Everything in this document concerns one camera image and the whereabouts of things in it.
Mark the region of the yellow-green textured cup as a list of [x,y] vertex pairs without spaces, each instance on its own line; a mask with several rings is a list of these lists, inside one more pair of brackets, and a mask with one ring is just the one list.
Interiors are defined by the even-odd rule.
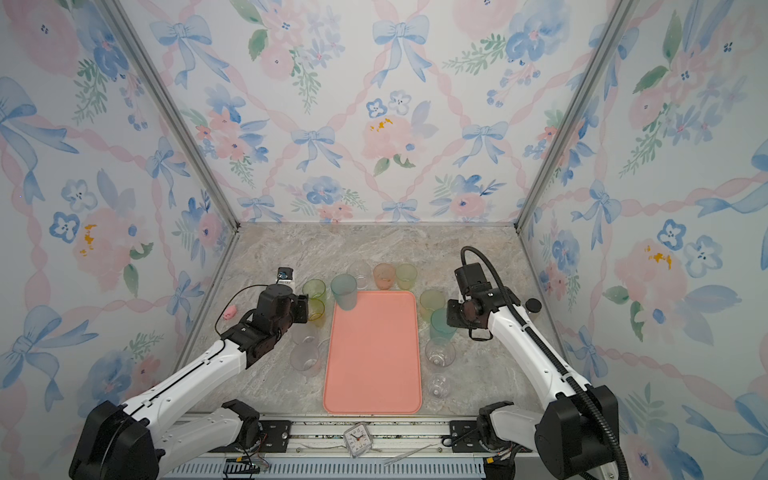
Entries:
[[442,290],[427,289],[419,297],[419,318],[423,322],[429,323],[432,314],[446,306],[447,299]]

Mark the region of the clear textured cup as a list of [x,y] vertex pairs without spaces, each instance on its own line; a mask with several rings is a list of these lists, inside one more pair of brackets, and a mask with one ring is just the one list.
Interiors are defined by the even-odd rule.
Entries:
[[425,357],[430,366],[447,368],[451,366],[457,353],[451,340],[446,338],[430,339],[425,346]]

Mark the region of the tall teal textured cup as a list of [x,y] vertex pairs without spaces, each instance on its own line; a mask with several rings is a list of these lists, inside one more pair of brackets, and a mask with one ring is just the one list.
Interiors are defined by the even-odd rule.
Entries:
[[350,274],[339,274],[331,281],[331,291],[336,305],[344,311],[351,311],[357,304],[357,279]]

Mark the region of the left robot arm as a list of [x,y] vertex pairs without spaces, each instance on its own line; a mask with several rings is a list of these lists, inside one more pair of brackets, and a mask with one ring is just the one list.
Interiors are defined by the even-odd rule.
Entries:
[[127,401],[104,401],[87,416],[72,479],[159,479],[219,447],[246,452],[264,438],[260,414],[230,400],[203,418],[181,423],[191,407],[270,353],[309,316],[309,298],[282,283],[265,286],[255,308],[210,348],[166,380]]

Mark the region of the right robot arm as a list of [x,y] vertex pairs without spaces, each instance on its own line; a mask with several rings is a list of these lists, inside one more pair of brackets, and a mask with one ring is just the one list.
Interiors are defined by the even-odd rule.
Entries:
[[541,414],[512,402],[479,410],[477,427],[484,447],[513,455],[521,449],[536,453],[557,479],[589,478],[609,464],[618,479],[630,477],[620,446],[619,402],[606,386],[593,386],[559,355],[541,335],[526,309],[497,289],[464,300],[450,299],[447,323],[472,333],[489,332],[512,354],[534,387]]

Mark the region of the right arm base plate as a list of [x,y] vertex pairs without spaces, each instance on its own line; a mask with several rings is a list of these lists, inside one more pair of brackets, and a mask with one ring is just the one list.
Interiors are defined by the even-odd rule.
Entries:
[[515,426],[503,421],[496,428],[491,423],[471,420],[451,420],[448,423],[449,433],[441,438],[440,445],[453,453],[500,453],[508,448],[519,446],[521,453],[532,453],[533,450],[525,441],[532,439],[531,427]]

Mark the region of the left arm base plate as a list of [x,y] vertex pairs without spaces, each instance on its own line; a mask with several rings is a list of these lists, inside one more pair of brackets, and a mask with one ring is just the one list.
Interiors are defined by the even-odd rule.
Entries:
[[211,453],[286,453],[292,422],[260,420],[241,428],[235,440],[211,450]]

